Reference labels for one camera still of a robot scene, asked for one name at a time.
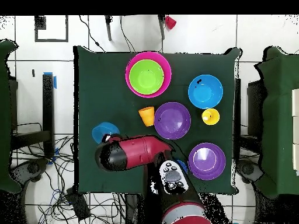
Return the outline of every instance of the bowl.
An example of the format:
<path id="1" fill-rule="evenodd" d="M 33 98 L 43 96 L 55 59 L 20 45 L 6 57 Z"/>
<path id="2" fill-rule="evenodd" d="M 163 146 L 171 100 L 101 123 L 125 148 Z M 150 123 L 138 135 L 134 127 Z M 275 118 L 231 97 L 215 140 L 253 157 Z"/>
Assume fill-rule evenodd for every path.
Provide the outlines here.
<path id="1" fill-rule="evenodd" d="M 110 122 L 102 122 L 92 129 L 92 138 L 97 144 L 101 143 L 105 134 L 119 134 L 119 129 Z"/>
<path id="2" fill-rule="evenodd" d="M 161 137 L 179 139 L 188 132 L 191 116 L 184 105 L 178 102 L 167 102 L 157 109 L 154 125 Z"/>
<path id="3" fill-rule="evenodd" d="M 130 79 L 129 79 L 129 74 L 130 74 L 131 68 L 133 67 L 133 65 L 136 62 L 138 62 L 140 60 L 153 60 L 153 61 L 157 62 L 163 70 L 164 80 L 163 80 L 162 86 L 155 93 L 141 94 L 141 93 L 138 93 L 131 86 Z M 130 60 L 130 62 L 128 63 L 128 65 L 126 67 L 125 77 L 126 77 L 126 82 L 127 82 L 128 87 L 134 94 L 136 94 L 140 97 L 143 97 L 143 98 L 153 98 L 153 97 L 159 96 L 164 91 L 166 91 L 166 89 L 168 88 L 168 86 L 171 82 L 171 66 L 169 65 L 168 61 L 158 52 L 153 52 L 153 51 L 141 52 L 141 53 L 138 53 L 135 57 L 133 57 Z"/>
<path id="4" fill-rule="evenodd" d="M 224 152 L 213 143 L 201 143 L 190 152 L 189 170 L 201 180 L 213 180 L 221 175 L 225 168 Z"/>
<path id="5" fill-rule="evenodd" d="M 157 62 L 143 59 L 133 65 L 128 77 L 133 89 L 143 95 L 150 95 L 162 86 L 164 73 Z"/>
<path id="6" fill-rule="evenodd" d="M 188 97 L 193 105 L 200 109 L 215 107 L 223 96 L 221 82 L 211 75 L 195 77 L 189 85 Z"/>

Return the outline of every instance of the metal stand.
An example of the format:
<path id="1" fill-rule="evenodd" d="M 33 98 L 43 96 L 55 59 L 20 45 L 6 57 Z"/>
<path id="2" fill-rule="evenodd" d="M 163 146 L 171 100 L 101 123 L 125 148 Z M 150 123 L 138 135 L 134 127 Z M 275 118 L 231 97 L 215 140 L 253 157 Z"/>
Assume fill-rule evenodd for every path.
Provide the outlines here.
<path id="1" fill-rule="evenodd" d="M 108 33 L 108 40 L 112 41 L 111 29 L 110 29 L 111 16 L 105 15 L 105 20 L 106 20 L 106 27 L 107 27 L 107 33 Z"/>
<path id="2" fill-rule="evenodd" d="M 164 40 L 165 36 L 164 36 L 164 27 L 163 27 L 163 24 L 165 22 L 165 15 L 158 15 L 158 20 L 159 20 L 159 26 L 160 26 L 161 36 L 162 36 L 162 39 Z"/>
<path id="3" fill-rule="evenodd" d="M 10 80 L 12 105 L 12 130 L 16 129 L 16 89 L 18 82 Z M 47 158 L 54 155 L 54 104 L 53 104 L 53 76 L 43 75 L 43 131 L 25 134 L 14 134 L 11 137 L 11 148 L 19 149 L 39 142 L 44 143 L 44 154 Z"/>
<path id="4" fill-rule="evenodd" d="M 105 20 L 106 20 L 106 27 L 107 27 L 107 34 L 108 34 L 108 40 L 112 41 L 111 38 L 111 28 L 110 28 L 110 23 L 111 23 L 111 16 L 110 15 L 105 15 Z M 161 31 L 161 36 L 162 39 L 165 39 L 164 36 L 164 27 L 163 24 L 165 22 L 165 15 L 158 15 L 158 20 L 159 20 L 159 26 L 160 26 L 160 31 Z"/>

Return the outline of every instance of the table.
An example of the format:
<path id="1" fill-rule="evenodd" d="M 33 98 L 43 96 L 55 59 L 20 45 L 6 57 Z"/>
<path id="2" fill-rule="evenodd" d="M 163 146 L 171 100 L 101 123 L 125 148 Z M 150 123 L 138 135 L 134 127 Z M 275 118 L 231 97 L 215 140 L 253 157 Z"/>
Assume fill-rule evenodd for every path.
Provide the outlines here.
<path id="1" fill-rule="evenodd" d="M 227 160 L 222 175 L 204 181 L 188 172 L 198 192 L 235 194 L 231 186 L 232 156 L 232 109 L 234 104 L 234 63 L 240 50 L 229 49 L 225 54 L 162 54 L 169 62 L 172 79 L 167 90 L 158 97 L 145 99 L 135 95 L 128 87 L 124 71 L 129 60 L 136 55 L 130 52 L 90 52 L 83 47 L 74 47 L 75 74 L 78 73 L 79 92 L 75 104 L 79 104 L 79 192 L 97 193 L 141 193 L 143 168 L 128 171 L 107 172 L 100 170 L 95 162 L 97 143 L 93 140 L 92 128 L 103 121 L 114 123 L 122 135 L 158 135 L 154 126 L 145 127 L 138 110 L 154 106 L 157 109 L 166 102 L 182 103 L 190 112 L 192 123 L 189 132 L 176 143 L 186 156 L 192 148 L 202 142 L 218 145 Z M 215 107 L 220 121 L 214 126 L 205 125 L 201 119 L 202 109 L 196 108 L 188 98 L 190 82 L 198 75 L 211 74 L 221 82 L 224 95 Z M 185 163 L 177 150 L 174 157 Z"/>

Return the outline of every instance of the cup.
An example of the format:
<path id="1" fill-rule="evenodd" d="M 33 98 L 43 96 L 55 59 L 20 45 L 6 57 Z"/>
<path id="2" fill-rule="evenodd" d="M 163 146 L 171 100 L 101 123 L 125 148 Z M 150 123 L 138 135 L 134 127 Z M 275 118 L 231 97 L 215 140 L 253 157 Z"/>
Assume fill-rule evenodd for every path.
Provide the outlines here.
<path id="1" fill-rule="evenodd" d="M 207 125 L 214 125 L 220 119 L 219 112 L 214 108 L 209 108 L 209 109 L 204 110 L 201 117 L 202 117 L 204 123 Z"/>
<path id="2" fill-rule="evenodd" d="M 142 108 L 138 112 L 146 127 L 154 125 L 154 107 Z"/>
<path id="3" fill-rule="evenodd" d="M 102 122 L 92 129 L 92 138 L 97 144 L 101 143 L 105 134 L 119 134 L 119 129 L 110 122 Z"/>
<path id="4" fill-rule="evenodd" d="M 165 18 L 165 23 L 166 23 L 166 25 L 167 25 L 167 27 L 168 27 L 169 29 L 173 29 L 173 27 L 174 27 L 175 24 L 176 24 L 176 21 L 173 20 L 171 17 L 167 16 L 167 17 Z"/>

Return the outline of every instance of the floor tile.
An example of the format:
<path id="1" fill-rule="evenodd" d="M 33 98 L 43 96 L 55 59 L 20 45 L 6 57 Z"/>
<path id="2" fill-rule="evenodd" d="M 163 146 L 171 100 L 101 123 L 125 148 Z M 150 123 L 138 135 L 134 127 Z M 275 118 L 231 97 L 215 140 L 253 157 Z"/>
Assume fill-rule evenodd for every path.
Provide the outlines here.
<path id="1" fill-rule="evenodd" d="M 55 135 L 55 140 L 58 140 L 60 138 L 63 138 L 65 136 L 63 135 Z M 72 157 L 71 149 L 69 147 L 70 143 L 73 142 L 70 140 L 63 148 L 60 150 L 60 154 L 62 155 L 70 155 Z M 57 142 L 55 145 L 56 148 L 60 148 L 63 143 L 63 140 Z M 74 164 L 71 162 L 65 162 L 61 158 L 56 159 L 55 161 L 58 166 L 57 169 L 59 169 L 60 174 L 62 174 L 62 177 L 64 179 L 65 183 L 65 192 L 68 188 L 72 187 L 74 185 Z M 48 164 L 46 168 L 47 174 L 51 178 L 51 185 L 52 188 L 57 190 L 58 189 L 58 179 L 59 179 L 59 189 L 62 190 L 62 179 L 59 177 L 57 170 L 55 168 L 54 164 Z M 52 190 L 50 186 L 50 179 L 46 173 L 43 173 L 41 175 L 41 180 L 32 183 L 30 182 L 27 191 L 26 191 L 26 197 L 25 197 L 25 204 L 53 204 L 55 202 L 55 198 L 57 199 L 58 194 L 55 194 L 55 192 Z"/>
<path id="2" fill-rule="evenodd" d="M 248 125 L 248 96 L 249 82 L 260 79 L 254 63 L 239 63 L 239 78 L 241 79 L 241 124 Z M 247 134 L 247 127 L 241 126 L 241 134 Z"/>
<path id="3" fill-rule="evenodd" d="M 87 16 L 81 18 L 87 22 Z M 65 32 L 61 19 L 62 16 L 46 16 L 46 30 L 39 30 L 39 35 L 48 39 L 61 38 Z M 17 16 L 17 60 L 73 60 L 73 46 L 88 46 L 88 29 L 78 15 L 69 16 L 68 23 L 68 42 L 35 42 L 34 16 Z"/>
<path id="4" fill-rule="evenodd" d="M 124 34 L 136 51 L 158 51 L 161 49 L 161 32 L 157 15 L 129 15 L 121 20 Z M 113 16 L 110 23 L 112 41 L 108 40 L 105 17 L 89 16 L 91 36 L 105 51 L 129 51 L 120 27 L 120 16 Z M 92 51 L 102 51 L 90 38 Z"/>
<path id="5" fill-rule="evenodd" d="M 15 40 L 15 17 L 0 16 L 0 40 Z M 8 60 L 15 59 L 15 52 L 9 54 Z"/>
<path id="6" fill-rule="evenodd" d="M 115 206 L 91 206 L 91 214 L 91 224 L 124 224 L 124 219 L 121 219 Z M 126 217 L 126 207 L 123 207 L 122 214 Z"/>
<path id="7" fill-rule="evenodd" d="M 236 15 L 169 15 L 172 30 L 165 28 L 165 53 L 222 54 L 235 47 Z"/>
<path id="8" fill-rule="evenodd" d="M 224 213 L 227 216 L 228 220 L 232 219 L 232 207 L 231 206 L 225 206 L 223 207 Z"/>
<path id="9" fill-rule="evenodd" d="M 75 212 L 72 210 L 72 207 L 64 207 L 65 209 L 62 211 L 66 219 L 71 218 L 75 216 Z M 41 210 L 45 213 L 48 214 L 46 216 L 46 220 L 43 216 L 43 213 Z M 78 222 L 78 218 L 75 219 L 69 219 L 67 222 L 65 220 L 59 220 L 59 219 L 64 219 L 63 216 L 60 214 L 59 210 L 55 210 L 55 218 L 53 218 L 50 215 L 51 209 L 49 206 L 40 206 L 40 208 L 37 205 L 25 205 L 25 212 L 26 212 L 26 217 L 27 217 L 27 224 L 89 224 L 89 218 L 84 220 L 81 220 Z"/>
<path id="10" fill-rule="evenodd" d="M 73 62 L 17 61 L 18 123 L 43 122 L 43 74 L 52 72 L 57 79 L 54 89 L 54 132 L 74 132 Z"/>
<path id="11" fill-rule="evenodd" d="M 251 184 L 245 184 L 242 177 L 236 173 L 235 186 L 239 193 L 233 195 L 233 204 L 242 206 L 255 206 L 255 192 Z"/>
<path id="12" fill-rule="evenodd" d="M 237 46 L 241 61 L 261 61 L 268 46 L 280 46 L 287 53 L 299 49 L 298 15 L 238 15 Z"/>
<path id="13" fill-rule="evenodd" d="M 233 207 L 232 221 L 238 224 L 253 224 L 255 207 Z"/>
<path id="14" fill-rule="evenodd" d="M 118 197 L 114 193 L 113 194 L 112 193 L 91 193 L 91 205 L 98 205 L 99 203 L 103 205 L 111 205 L 112 202 L 114 202 L 113 195 L 117 202 Z M 121 197 L 120 197 L 120 203 L 122 205 L 125 205 Z"/>
<path id="15" fill-rule="evenodd" d="M 229 206 L 232 205 L 232 196 L 231 195 L 223 195 L 217 194 L 217 198 L 222 206 Z"/>

